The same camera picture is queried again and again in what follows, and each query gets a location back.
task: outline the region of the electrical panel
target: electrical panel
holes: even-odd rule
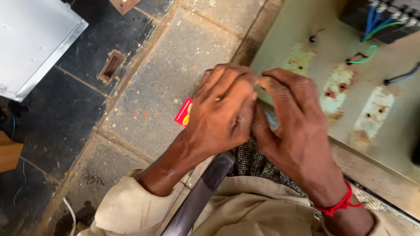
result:
[[[375,23],[370,32],[386,26],[369,39],[391,44],[420,30],[420,0],[349,0],[340,20],[365,32],[366,36],[370,33],[367,31],[369,18]]]

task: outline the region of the black mesh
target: black mesh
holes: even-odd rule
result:
[[[246,143],[230,150],[230,152],[235,156],[236,162],[227,176],[256,176],[266,178],[278,184],[283,184],[293,189],[301,197],[309,199],[308,195],[293,180],[279,171],[277,167],[260,153],[254,134],[251,135]],[[321,212],[317,209],[314,210],[315,216],[321,218]]]

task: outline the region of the red thread bracelet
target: red thread bracelet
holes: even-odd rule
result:
[[[339,203],[337,203],[335,206],[329,207],[329,208],[322,208],[322,207],[318,207],[318,206],[314,205],[315,208],[320,210],[322,213],[324,213],[326,215],[333,216],[334,212],[339,210],[339,209],[347,209],[347,207],[362,207],[363,203],[353,205],[349,202],[350,198],[352,197],[352,194],[353,194],[352,187],[350,186],[350,183],[347,180],[345,180],[344,182],[347,185],[347,193]]]

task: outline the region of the khaki shirt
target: khaki shirt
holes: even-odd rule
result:
[[[89,229],[78,236],[154,235],[176,199],[146,191],[131,171],[105,195]],[[371,211],[375,226],[371,236],[419,235],[406,220]],[[321,236],[331,233],[314,217],[307,199],[273,181],[251,176],[226,177],[193,227],[193,236]]]

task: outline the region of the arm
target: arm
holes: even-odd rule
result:
[[[246,142],[257,79],[249,68],[232,63],[206,71],[193,97],[188,127],[136,178],[137,182],[154,195],[167,196],[196,165]]]
[[[271,132],[257,106],[252,129],[260,151],[308,194],[315,205],[336,205],[347,193],[341,169],[332,161],[327,120],[313,80],[282,69],[264,71],[260,85],[273,98],[279,128]],[[356,205],[353,196],[350,203]],[[349,207],[324,215],[334,235],[368,235],[375,222],[364,208]]]

